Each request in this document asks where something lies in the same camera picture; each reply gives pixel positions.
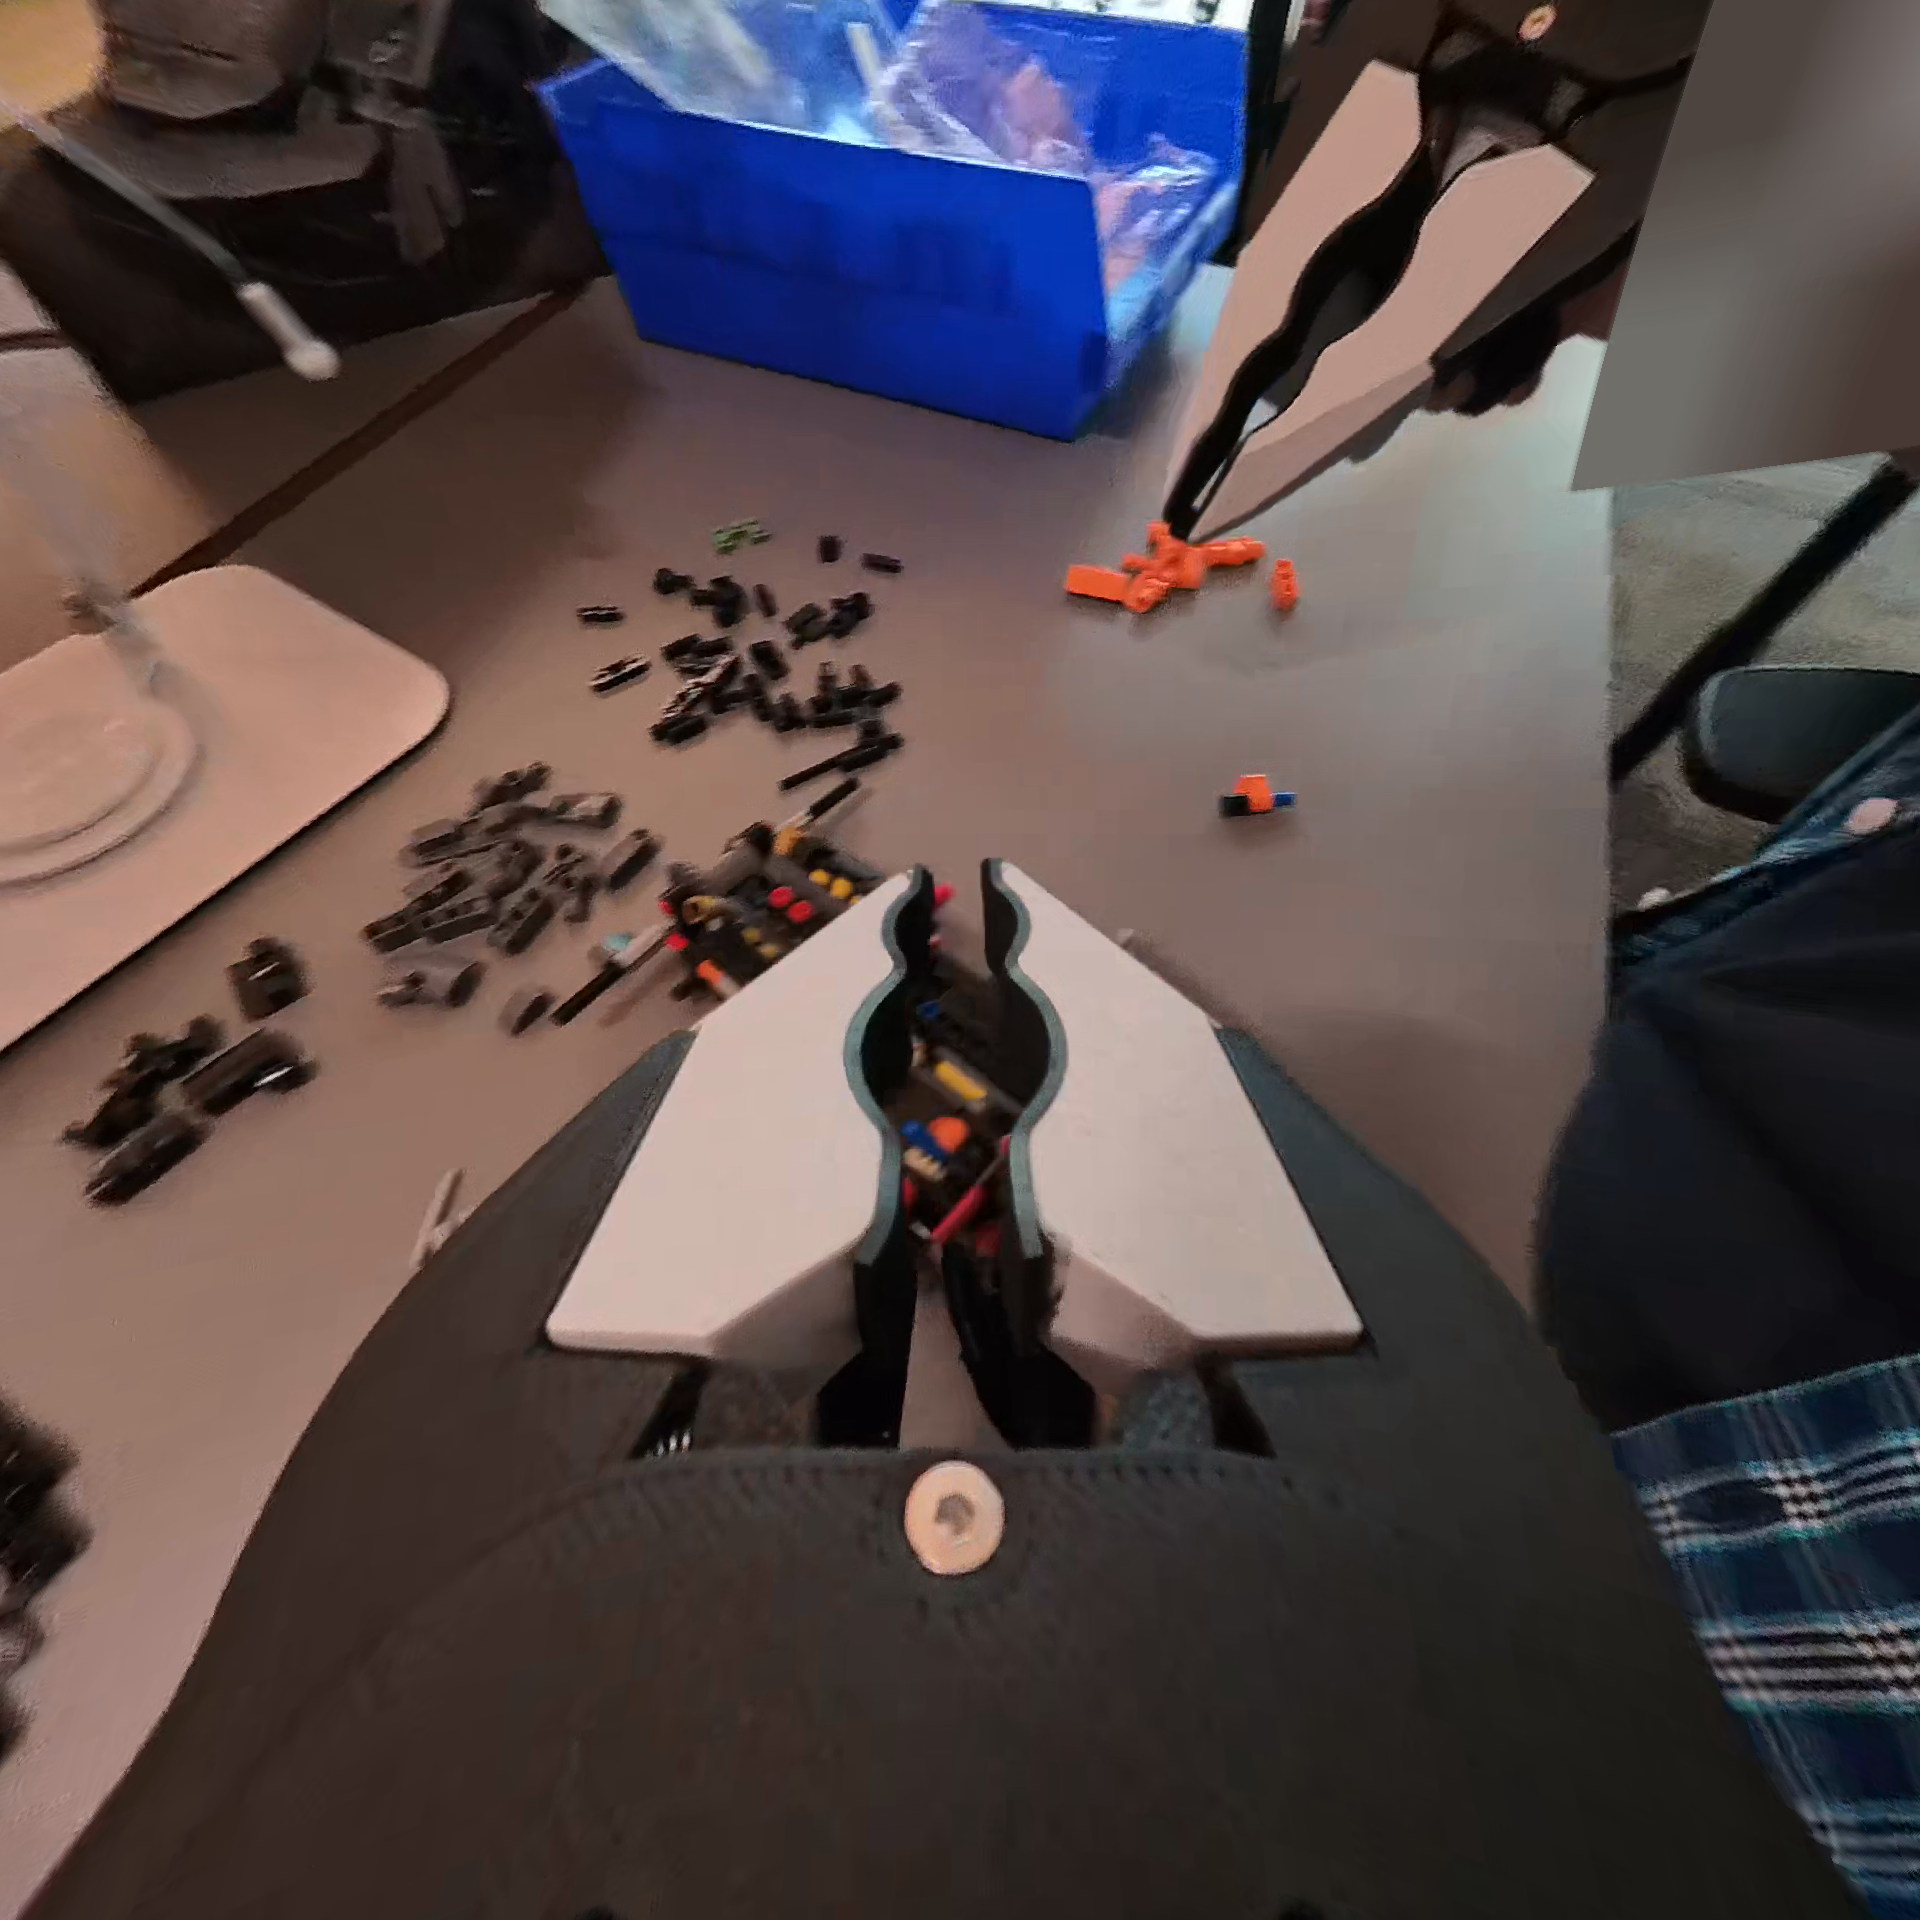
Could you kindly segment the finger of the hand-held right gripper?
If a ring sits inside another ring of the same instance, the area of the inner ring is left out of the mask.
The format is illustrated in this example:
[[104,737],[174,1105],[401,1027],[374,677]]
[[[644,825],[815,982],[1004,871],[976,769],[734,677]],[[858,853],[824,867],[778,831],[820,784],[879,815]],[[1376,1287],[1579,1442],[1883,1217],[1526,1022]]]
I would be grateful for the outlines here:
[[1365,62],[1241,246],[1167,468],[1161,516],[1213,542],[1362,457],[1429,385],[1389,313],[1434,198],[1422,81]]
[[1489,155],[1453,178],[1383,300],[1320,349],[1282,413],[1232,447],[1196,517],[1249,521],[1390,432],[1431,385],[1447,337],[1591,183],[1559,147]]

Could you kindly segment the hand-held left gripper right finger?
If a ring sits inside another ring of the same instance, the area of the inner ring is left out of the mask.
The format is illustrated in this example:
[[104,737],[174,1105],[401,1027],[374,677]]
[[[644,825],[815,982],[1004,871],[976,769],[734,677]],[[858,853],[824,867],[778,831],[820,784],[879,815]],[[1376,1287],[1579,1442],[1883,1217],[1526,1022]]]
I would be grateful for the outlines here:
[[1092,1446],[1152,1380],[1351,1356],[1365,1328],[1262,1117],[1244,1033],[1015,863],[979,866],[987,1046],[1010,1108],[995,1249],[945,1262],[978,1401],[1020,1451]]

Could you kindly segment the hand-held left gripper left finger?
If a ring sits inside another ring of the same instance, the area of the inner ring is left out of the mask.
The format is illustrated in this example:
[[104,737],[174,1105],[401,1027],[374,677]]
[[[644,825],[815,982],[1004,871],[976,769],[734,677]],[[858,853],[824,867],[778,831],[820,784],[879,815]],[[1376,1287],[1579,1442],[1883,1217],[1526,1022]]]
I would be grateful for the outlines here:
[[894,1101],[937,886],[886,879],[699,1022],[544,1323],[565,1354],[733,1368],[896,1447],[919,1301]]

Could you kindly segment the pile of orange lego pieces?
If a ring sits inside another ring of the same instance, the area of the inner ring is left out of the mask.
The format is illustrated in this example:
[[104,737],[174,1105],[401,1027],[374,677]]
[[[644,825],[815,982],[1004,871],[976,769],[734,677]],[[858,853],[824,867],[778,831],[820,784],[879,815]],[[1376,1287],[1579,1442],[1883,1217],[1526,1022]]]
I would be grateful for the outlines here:
[[1143,548],[1119,565],[1070,565],[1062,591],[1096,608],[1145,616],[1176,595],[1204,590],[1214,574],[1253,572],[1258,565],[1268,565],[1268,608],[1279,616],[1296,613],[1301,584],[1292,558],[1268,553],[1265,542],[1246,534],[1179,539],[1167,521],[1153,521]]

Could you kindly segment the clear plastic bag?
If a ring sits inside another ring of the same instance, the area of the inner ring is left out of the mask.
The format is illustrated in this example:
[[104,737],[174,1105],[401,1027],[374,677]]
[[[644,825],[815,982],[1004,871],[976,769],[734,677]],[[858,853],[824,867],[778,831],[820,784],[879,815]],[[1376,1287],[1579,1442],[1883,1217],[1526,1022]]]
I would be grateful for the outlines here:
[[1228,175],[1148,106],[1120,127],[1120,35],[1018,23],[1009,8],[926,3],[865,83],[876,136],[902,154],[995,163],[1090,189],[1103,290],[1163,280]]
[[876,3],[542,3],[660,105],[783,133],[873,137],[902,28]]

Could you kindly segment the black chair base leg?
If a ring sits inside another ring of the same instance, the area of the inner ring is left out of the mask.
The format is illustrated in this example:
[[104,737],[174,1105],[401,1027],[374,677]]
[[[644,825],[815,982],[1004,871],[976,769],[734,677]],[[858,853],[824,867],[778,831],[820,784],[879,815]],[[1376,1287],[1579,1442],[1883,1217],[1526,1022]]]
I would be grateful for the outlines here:
[[1918,492],[1918,450],[1886,452],[1814,534],[1726,623],[1679,658],[1610,748],[1605,780],[1619,788],[1689,715],[1715,674],[1756,664],[1763,646],[1809,597],[1858,557]]

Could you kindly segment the blue plastic bin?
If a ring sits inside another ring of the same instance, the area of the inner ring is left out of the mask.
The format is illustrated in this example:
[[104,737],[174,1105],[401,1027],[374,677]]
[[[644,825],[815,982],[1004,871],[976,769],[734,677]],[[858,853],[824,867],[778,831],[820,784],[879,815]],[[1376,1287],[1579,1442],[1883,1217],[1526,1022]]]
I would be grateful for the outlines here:
[[991,6],[1064,80],[1099,170],[1213,163],[1163,246],[1111,283],[1090,178],[714,119],[612,62],[538,83],[635,331],[660,348],[1070,442],[1228,238],[1246,40],[1219,25]]

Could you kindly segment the person's dark navy garment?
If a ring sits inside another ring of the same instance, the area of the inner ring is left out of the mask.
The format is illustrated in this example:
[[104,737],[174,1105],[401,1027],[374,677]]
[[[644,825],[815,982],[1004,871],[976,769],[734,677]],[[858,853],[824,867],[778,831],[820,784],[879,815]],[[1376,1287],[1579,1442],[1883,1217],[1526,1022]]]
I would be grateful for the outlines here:
[[1914,829],[1628,971],[1549,1161],[1537,1306],[1610,1431],[1914,1356]]

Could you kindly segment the dark grey shoe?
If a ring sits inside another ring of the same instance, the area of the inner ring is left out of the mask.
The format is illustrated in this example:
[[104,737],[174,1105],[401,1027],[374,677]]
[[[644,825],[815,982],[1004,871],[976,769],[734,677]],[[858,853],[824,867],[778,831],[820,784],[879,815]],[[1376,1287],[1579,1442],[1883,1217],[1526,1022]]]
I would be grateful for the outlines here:
[[1914,706],[1913,669],[1726,669],[1676,733],[1683,780],[1705,807],[1775,826]]

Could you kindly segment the person in plaid shirt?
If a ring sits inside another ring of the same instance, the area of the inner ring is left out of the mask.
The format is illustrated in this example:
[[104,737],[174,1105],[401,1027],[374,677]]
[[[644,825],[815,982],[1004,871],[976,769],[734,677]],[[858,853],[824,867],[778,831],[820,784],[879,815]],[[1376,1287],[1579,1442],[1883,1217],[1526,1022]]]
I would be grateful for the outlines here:
[[[1630,968],[1914,829],[1914,718]],[[1720,1694],[1869,1915],[1918,1909],[1918,1356],[1616,1431]]]

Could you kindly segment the clear plastic stand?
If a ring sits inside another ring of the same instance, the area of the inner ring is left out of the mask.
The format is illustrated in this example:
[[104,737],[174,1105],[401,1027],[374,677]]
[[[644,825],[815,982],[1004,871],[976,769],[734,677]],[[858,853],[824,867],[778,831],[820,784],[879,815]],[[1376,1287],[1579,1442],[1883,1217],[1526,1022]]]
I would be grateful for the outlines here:
[[141,608],[118,500],[59,468],[18,397],[5,397],[5,506],[36,534],[63,617],[2,671],[2,888],[22,897],[156,826],[202,741]]

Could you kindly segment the dark grey bag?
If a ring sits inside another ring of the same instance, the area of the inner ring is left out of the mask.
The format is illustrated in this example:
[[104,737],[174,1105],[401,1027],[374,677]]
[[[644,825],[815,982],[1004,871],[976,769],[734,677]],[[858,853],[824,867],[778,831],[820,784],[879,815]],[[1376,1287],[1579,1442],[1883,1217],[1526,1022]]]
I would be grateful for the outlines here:
[[265,371],[240,280],[354,348],[608,272],[538,6],[2,12],[5,270],[119,401]]

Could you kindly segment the white rounded base plate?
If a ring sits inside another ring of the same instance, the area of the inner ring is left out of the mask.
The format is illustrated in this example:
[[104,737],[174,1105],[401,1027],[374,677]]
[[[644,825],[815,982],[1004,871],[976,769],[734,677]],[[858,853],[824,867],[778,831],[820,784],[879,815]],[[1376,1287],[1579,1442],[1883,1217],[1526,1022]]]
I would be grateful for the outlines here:
[[179,674],[202,759],[148,831],[77,876],[2,888],[2,1043],[351,800],[445,724],[423,658],[261,567],[192,572],[141,595]]

